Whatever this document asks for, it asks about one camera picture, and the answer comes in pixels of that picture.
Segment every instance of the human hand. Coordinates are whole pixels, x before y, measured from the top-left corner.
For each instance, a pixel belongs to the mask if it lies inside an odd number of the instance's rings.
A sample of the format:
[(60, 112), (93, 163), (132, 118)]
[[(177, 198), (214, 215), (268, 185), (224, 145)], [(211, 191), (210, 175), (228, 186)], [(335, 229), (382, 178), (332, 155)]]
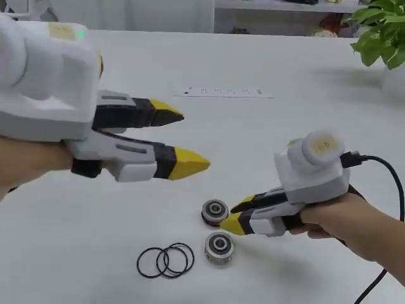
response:
[(355, 254), (369, 261), (375, 261), (381, 250), (377, 247), (398, 222), (352, 193), (309, 206), (300, 214), (305, 226), (294, 229), (292, 234), (307, 232), (313, 239), (341, 239)]
[(53, 170), (68, 170), (73, 157), (62, 143), (0, 137), (0, 188), (11, 189)]

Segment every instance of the white tabletop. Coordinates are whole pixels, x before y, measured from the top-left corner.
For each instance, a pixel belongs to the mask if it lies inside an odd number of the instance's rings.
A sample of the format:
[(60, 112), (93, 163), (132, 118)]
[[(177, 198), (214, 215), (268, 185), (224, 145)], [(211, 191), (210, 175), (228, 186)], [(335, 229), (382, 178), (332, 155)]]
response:
[[(92, 40), (105, 61), (101, 88), (162, 99), (186, 117), (127, 135), (197, 151), (212, 165), (176, 182), (118, 184), (108, 173), (89, 180), (63, 172), (21, 187), (0, 205), (0, 303), (353, 303), (379, 266), (337, 241), (286, 234), (234, 237), (232, 263), (217, 269), (203, 254), (212, 230), (200, 211), (209, 199), (232, 206), (279, 186), (274, 152), (324, 127), (405, 176), (405, 103), (384, 100), (382, 65), (363, 67), (345, 39), (93, 32)], [(275, 98), (173, 98), (173, 86), (260, 87)], [(353, 169), (352, 184), (397, 216), (396, 187), (383, 167)], [(179, 241), (196, 252), (187, 275), (137, 273), (142, 250)], [(152, 258), (142, 267), (152, 272)], [(388, 276), (365, 303), (404, 297)]]

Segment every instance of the white shelf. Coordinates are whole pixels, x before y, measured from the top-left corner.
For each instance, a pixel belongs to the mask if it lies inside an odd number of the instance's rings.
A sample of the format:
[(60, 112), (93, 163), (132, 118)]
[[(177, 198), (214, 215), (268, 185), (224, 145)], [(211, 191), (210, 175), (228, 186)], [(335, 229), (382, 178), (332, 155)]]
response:
[(329, 13), (354, 13), (365, 7), (357, 0), (342, 0), (340, 3), (330, 3), (319, 0), (316, 5), (289, 3), (281, 0), (215, 0), (215, 8), (237, 10), (272, 10), (272, 11), (317, 11)]

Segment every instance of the bearing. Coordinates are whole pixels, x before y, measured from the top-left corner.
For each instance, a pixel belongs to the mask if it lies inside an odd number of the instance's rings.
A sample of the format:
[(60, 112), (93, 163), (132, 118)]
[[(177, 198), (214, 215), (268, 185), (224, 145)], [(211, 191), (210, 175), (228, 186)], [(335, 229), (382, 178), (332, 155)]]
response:
[(214, 232), (207, 237), (204, 251), (211, 263), (225, 265), (234, 255), (234, 241), (224, 232)]
[(218, 227), (228, 217), (228, 206), (218, 199), (206, 201), (202, 206), (202, 219), (210, 226)]

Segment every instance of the o-ring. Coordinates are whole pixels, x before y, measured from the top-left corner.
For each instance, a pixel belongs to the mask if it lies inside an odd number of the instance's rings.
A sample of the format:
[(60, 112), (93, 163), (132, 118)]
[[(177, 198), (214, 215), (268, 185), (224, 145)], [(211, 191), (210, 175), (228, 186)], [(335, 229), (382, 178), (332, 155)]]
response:
[[(185, 274), (186, 272), (190, 271), (191, 268), (193, 268), (194, 262), (196, 261), (196, 256), (194, 255), (194, 251), (193, 251), (193, 250), (191, 249), (191, 247), (190, 247), (189, 245), (187, 245), (187, 244), (184, 244), (184, 243), (174, 243), (174, 244), (170, 245), (170, 247), (176, 247), (176, 248), (179, 247), (179, 246), (186, 247), (186, 248), (190, 251), (191, 258), (192, 258), (190, 267), (189, 267), (188, 269), (186, 269), (186, 270), (183, 272), (183, 274)], [(166, 256), (163, 257), (163, 262), (165, 263), (165, 266), (167, 266), (167, 265), (169, 264), (169, 262), (166, 261)]]
[[(167, 254), (167, 251), (169, 251), (169, 250), (177, 250), (177, 251), (183, 253), (183, 255), (185, 257), (185, 267), (184, 267), (183, 271), (176, 271), (176, 270), (173, 270), (173, 269), (169, 268), (169, 261), (170, 261), (169, 259), (167, 259), (167, 264), (165, 263), (165, 269), (164, 270), (160, 269), (160, 267), (159, 267), (160, 256), (161, 256), (162, 252), (165, 253), (165, 255), (163, 256), (163, 260), (165, 262), (165, 258), (169, 257), (169, 255)], [(165, 248), (163, 251), (161, 251), (159, 253), (158, 257), (156, 258), (156, 268), (158, 269), (158, 271), (160, 272), (160, 274), (162, 276), (164, 276), (164, 277), (166, 277), (168, 279), (176, 279), (176, 278), (180, 277), (182, 274), (186, 273), (186, 270), (187, 270), (188, 266), (189, 266), (189, 258), (188, 258), (188, 256), (185, 254), (185, 252), (183, 250), (181, 250), (180, 248), (177, 248), (177, 247), (169, 246), (169, 247)], [(173, 273), (173, 275), (165, 274), (165, 272), (167, 270), (169, 270), (171, 273)]]
[(164, 257), (165, 257), (165, 258), (167, 257), (167, 260), (170, 261), (169, 255), (167, 254), (166, 250), (164, 250), (164, 249), (162, 249), (162, 248), (159, 248), (159, 247), (150, 247), (150, 248), (148, 248), (148, 249), (145, 249), (145, 250), (138, 256), (138, 259), (137, 259), (137, 270), (138, 270), (139, 274), (140, 274), (142, 277), (145, 277), (146, 279), (155, 279), (155, 278), (157, 278), (157, 277), (160, 277), (160, 276), (163, 275), (164, 272), (166, 272), (166, 270), (168, 270), (168, 267), (165, 265), (164, 271), (161, 271), (161, 269), (158, 268), (159, 274), (155, 274), (155, 275), (147, 275), (147, 274), (143, 273), (142, 271), (140, 271), (140, 268), (139, 268), (139, 261), (140, 261), (140, 258), (142, 258), (142, 256), (143, 256), (145, 253), (147, 253), (148, 251), (152, 251), (152, 250), (160, 251), (160, 252), (159, 252), (159, 255), (163, 253), (163, 254), (164, 254)]

